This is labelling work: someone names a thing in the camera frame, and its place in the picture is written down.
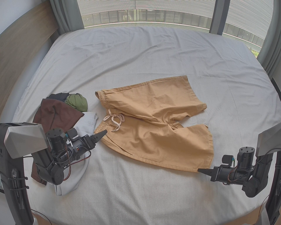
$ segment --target wooden bed frame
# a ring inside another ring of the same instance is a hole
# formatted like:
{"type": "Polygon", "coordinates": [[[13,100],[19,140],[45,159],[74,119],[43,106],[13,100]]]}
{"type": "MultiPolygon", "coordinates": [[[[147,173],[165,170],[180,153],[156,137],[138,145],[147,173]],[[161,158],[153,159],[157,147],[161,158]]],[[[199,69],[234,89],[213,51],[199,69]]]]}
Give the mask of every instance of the wooden bed frame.
{"type": "Polygon", "coordinates": [[[0,34],[0,115],[20,74],[58,29],[49,1],[44,1],[0,34]]]}

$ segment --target bed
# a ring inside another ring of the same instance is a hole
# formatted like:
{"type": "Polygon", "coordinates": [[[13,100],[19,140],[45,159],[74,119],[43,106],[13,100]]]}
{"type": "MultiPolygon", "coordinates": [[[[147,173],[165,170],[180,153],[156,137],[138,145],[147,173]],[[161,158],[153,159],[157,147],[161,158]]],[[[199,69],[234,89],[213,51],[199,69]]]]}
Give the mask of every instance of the bed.
{"type": "MultiPolygon", "coordinates": [[[[31,122],[42,98],[81,93],[99,119],[105,109],[94,92],[158,78],[186,75],[204,112],[183,126],[203,123],[213,135],[213,166],[240,147],[256,148],[257,136],[281,122],[281,102],[266,72],[243,42],[179,28],[137,26],[78,30],[52,45],[18,104],[13,122],[31,122]]],[[[177,171],[125,157],[102,142],[92,150],[79,187],[56,196],[54,186],[30,178],[33,209],[59,224],[224,224],[259,207],[267,187],[247,198],[241,186],[210,182],[200,173],[177,171]]]]}

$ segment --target curtain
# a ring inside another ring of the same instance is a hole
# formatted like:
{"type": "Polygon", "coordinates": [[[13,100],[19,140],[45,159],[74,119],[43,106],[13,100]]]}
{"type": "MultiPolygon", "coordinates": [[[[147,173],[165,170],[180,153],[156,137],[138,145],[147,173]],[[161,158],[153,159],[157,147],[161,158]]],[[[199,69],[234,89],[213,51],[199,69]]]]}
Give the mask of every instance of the curtain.
{"type": "Polygon", "coordinates": [[[50,3],[58,22],[59,35],[84,29],[77,0],[50,0],[50,3]]]}
{"type": "Polygon", "coordinates": [[[272,20],[257,57],[270,79],[281,76],[281,0],[274,0],[272,20]]]}

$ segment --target green garment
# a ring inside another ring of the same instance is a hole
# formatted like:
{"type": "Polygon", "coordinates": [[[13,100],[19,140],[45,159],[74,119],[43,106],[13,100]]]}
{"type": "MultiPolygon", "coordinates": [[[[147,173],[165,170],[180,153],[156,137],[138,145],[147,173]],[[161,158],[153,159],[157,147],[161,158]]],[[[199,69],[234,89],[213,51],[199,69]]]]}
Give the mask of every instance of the green garment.
{"type": "Polygon", "coordinates": [[[79,110],[80,112],[86,112],[88,110],[87,99],[79,93],[69,95],[66,98],[65,103],[79,110]]]}

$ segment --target mattress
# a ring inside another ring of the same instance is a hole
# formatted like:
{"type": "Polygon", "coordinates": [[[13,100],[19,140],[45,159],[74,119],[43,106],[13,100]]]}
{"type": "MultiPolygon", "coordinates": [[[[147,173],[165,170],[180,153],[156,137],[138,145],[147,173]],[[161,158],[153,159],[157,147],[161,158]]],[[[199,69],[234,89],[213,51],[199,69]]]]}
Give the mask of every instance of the mattress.
{"type": "MultiPolygon", "coordinates": [[[[281,102],[266,72],[243,42],[165,27],[108,27],[61,35],[29,82],[13,122],[31,122],[42,98],[81,93],[88,110],[105,116],[94,92],[153,79],[186,75],[202,113],[181,121],[206,124],[213,135],[213,166],[224,154],[255,147],[258,134],[281,122],[281,102]]],[[[60,224],[224,224],[261,205],[267,187],[248,198],[241,186],[210,182],[125,157],[102,142],[92,150],[79,187],[56,196],[53,185],[29,178],[30,205],[60,224]]],[[[32,158],[25,158],[30,177],[32,158]]]]}

